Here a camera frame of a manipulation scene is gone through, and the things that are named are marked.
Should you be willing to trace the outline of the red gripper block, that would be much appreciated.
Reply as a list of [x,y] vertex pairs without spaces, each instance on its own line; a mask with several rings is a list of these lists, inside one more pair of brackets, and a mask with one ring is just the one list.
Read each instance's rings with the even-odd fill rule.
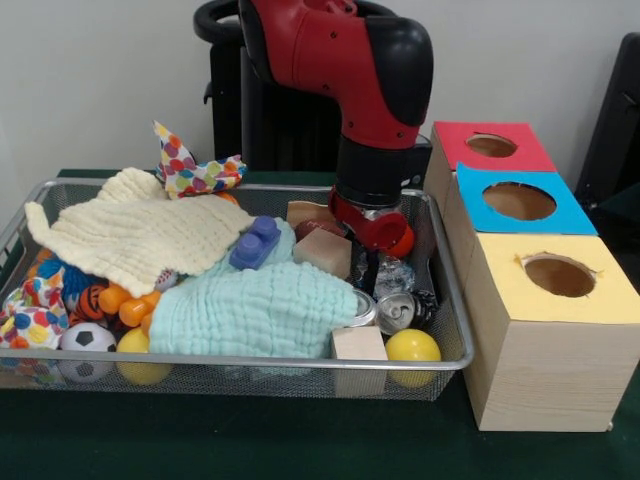
[[391,248],[402,239],[408,227],[405,216],[395,208],[357,206],[336,190],[329,193],[328,207],[335,219],[361,244],[355,249],[354,286],[374,297],[380,263],[376,250]]

